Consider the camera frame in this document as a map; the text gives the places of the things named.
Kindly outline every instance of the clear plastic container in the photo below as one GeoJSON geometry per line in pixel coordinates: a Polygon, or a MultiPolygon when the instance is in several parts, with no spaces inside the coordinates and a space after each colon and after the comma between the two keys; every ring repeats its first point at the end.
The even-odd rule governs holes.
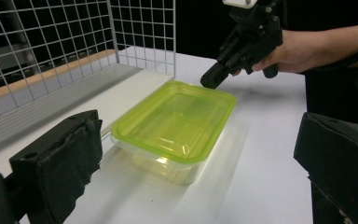
{"type": "Polygon", "coordinates": [[[113,123],[112,139],[137,166],[189,184],[235,104],[227,92],[169,81],[113,123]]]}

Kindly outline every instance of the white wire mesh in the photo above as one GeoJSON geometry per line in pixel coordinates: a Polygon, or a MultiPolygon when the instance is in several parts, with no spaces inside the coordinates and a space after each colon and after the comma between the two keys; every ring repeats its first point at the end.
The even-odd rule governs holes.
{"type": "Polygon", "coordinates": [[[0,116],[116,63],[174,74],[174,6],[0,0],[0,116]]]}

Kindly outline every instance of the human arm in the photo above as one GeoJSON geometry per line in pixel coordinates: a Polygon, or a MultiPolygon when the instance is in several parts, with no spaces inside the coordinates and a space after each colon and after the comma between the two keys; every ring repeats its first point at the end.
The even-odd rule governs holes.
{"type": "MultiPolygon", "coordinates": [[[[335,63],[358,52],[358,25],[319,32],[283,30],[283,44],[253,66],[254,71],[277,64],[281,72],[300,73],[335,63]]],[[[351,65],[358,67],[358,62],[351,65]]]]}

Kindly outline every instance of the white table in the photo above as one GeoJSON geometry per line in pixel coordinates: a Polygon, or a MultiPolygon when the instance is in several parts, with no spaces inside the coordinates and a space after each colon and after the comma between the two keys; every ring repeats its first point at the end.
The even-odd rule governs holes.
{"type": "MultiPolygon", "coordinates": [[[[212,59],[177,54],[176,79],[200,85],[201,75],[213,64],[212,59]]],[[[162,75],[154,84],[170,78],[162,75]]],[[[304,82],[302,76],[286,73],[273,79],[245,72],[228,77],[218,90],[232,93],[237,106],[200,178],[191,185],[179,186],[134,168],[105,136],[101,170],[94,173],[65,223],[312,223],[308,174],[293,159],[306,111],[304,82]]],[[[128,99],[121,99],[119,108],[110,105],[118,109],[113,118],[147,95],[137,88],[130,91],[134,92],[124,95],[128,99]]],[[[101,105],[99,97],[90,100],[104,120],[111,108],[101,105]]],[[[16,151],[55,123],[89,107],[76,107],[0,151],[0,172],[11,172],[7,160],[16,151]]]]}

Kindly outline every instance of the container lid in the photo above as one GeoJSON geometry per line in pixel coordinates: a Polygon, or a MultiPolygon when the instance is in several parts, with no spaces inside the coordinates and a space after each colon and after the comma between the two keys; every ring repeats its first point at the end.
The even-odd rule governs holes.
{"type": "Polygon", "coordinates": [[[169,81],[117,119],[111,134],[153,157],[198,163],[208,158],[235,104],[227,92],[169,81]]]}

